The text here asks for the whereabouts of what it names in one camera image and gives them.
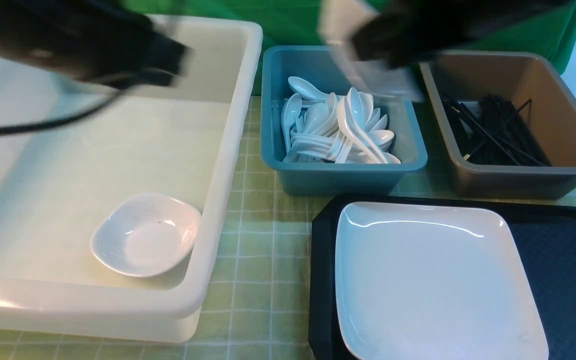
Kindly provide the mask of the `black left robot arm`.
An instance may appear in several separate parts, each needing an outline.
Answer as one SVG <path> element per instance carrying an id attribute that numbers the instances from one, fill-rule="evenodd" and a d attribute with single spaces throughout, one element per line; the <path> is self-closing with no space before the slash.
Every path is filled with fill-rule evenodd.
<path id="1" fill-rule="evenodd" d="M 171 87 L 188 50 L 119 0 L 0 0 L 0 58 L 77 82 Z"/>

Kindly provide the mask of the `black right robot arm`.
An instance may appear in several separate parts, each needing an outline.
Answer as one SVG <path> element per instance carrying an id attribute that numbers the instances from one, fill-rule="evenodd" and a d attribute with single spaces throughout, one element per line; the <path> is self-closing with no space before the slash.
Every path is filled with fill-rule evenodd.
<path id="1" fill-rule="evenodd" d="M 555 55 L 574 27 L 576 0 L 392 0 L 353 30 L 359 60 L 391 69 L 446 50 Z"/>

